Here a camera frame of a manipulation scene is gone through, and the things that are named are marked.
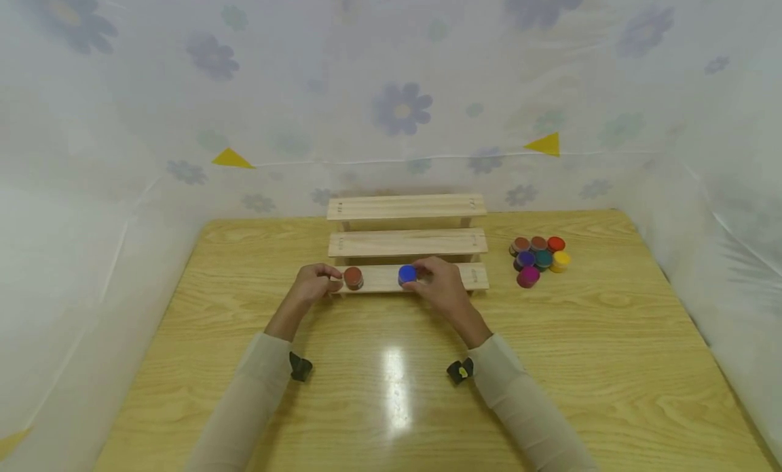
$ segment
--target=yellow sticker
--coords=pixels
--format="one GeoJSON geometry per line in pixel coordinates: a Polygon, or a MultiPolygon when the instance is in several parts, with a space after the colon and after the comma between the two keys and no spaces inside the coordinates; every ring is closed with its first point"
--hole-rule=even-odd
{"type": "Polygon", "coordinates": [[[526,149],[559,158],[559,132],[549,134],[525,146],[526,149]]]}
{"type": "Polygon", "coordinates": [[[231,148],[225,148],[225,151],[217,155],[217,158],[212,160],[212,163],[222,164],[223,166],[235,166],[238,168],[251,168],[255,169],[252,164],[249,164],[246,159],[242,158],[236,151],[231,148]]]}

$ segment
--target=white backdrop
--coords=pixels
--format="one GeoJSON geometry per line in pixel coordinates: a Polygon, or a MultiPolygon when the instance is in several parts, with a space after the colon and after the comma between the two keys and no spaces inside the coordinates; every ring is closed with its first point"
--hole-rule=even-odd
{"type": "Polygon", "coordinates": [[[627,211],[782,455],[779,3],[0,0],[3,465],[92,465],[207,219],[473,191],[627,211]]]}

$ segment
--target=blue lid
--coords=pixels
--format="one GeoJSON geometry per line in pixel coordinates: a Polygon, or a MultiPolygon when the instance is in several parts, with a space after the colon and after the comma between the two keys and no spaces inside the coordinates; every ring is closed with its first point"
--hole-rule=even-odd
{"type": "Polygon", "coordinates": [[[533,266],[535,265],[535,254],[529,251],[519,251],[516,262],[521,266],[533,266]]]}
{"type": "Polygon", "coordinates": [[[418,278],[415,266],[402,265],[399,268],[399,283],[413,282],[418,278]]]}
{"type": "Polygon", "coordinates": [[[535,259],[537,266],[551,266],[551,263],[554,261],[554,257],[551,256],[551,252],[549,250],[538,251],[535,254],[535,259]]]}

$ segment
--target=wooden shelf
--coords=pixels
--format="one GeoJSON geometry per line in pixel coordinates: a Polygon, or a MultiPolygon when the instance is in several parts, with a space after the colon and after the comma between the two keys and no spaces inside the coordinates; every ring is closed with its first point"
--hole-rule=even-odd
{"type": "Polygon", "coordinates": [[[487,252],[482,229],[333,232],[330,257],[477,255],[487,252]]]}
{"type": "Polygon", "coordinates": [[[356,196],[331,199],[329,221],[379,219],[472,218],[486,215],[480,194],[356,196]]]}
{"type": "MultiPolygon", "coordinates": [[[[485,291],[489,288],[489,277],[483,263],[456,263],[459,272],[462,273],[462,283],[468,291],[485,291]]],[[[364,276],[364,286],[358,291],[351,291],[343,286],[337,293],[382,293],[405,292],[399,283],[399,267],[401,265],[355,265],[361,269],[364,276]]],[[[336,267],[340,272],[346,270],[346,266],[336,267]]]]}

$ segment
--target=finger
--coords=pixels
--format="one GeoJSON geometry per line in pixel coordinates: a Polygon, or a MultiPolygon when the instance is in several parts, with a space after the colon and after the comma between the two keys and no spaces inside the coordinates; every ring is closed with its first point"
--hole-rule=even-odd
{"type": "Polygon", "coordinates": [[[448,265],[450,264],[447,261],[439,259],[437,256],[430,256],[425,259],[413,261],[413,266],[416,268],[423,268],[423,270],[427,270],[434,274],[442,272],[443,267],[448,265]]]}
{"type": "Polygon", "coordinates": [[[333,276],[334,278],[341,278],[341,272],[339,270],[336,270],[333,266],[326,265],[325,263],[315,263],[314,265],[308,265],[304,268],[307,268],[308,271],[313,273],[315,276],[333,276]]]}
{"type": "Polygon", "coordinates": [[[427,290],[427,286],[421,282],[405,282],[402,284],[402,288],[406,291],[416,292],[418,295],[423,295],[427,290]]]}
{"type": "Polygon", "coordinates": [[[339,292],[339,289],[343,286],[343,283],[341,280],[330,280],[329,286],[326,287],[326,291],[328,292],[339,292]]]}

